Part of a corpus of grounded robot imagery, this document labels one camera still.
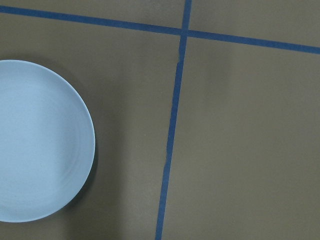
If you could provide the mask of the light blue plate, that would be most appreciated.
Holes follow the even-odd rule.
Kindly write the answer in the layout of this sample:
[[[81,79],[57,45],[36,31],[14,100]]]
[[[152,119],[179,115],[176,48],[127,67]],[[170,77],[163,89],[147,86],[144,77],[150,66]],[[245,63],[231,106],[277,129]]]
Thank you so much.
[[[88,108],[54,71],[0,62],[0,219],[21,223],[65,207],[84,186],[96,138]]]

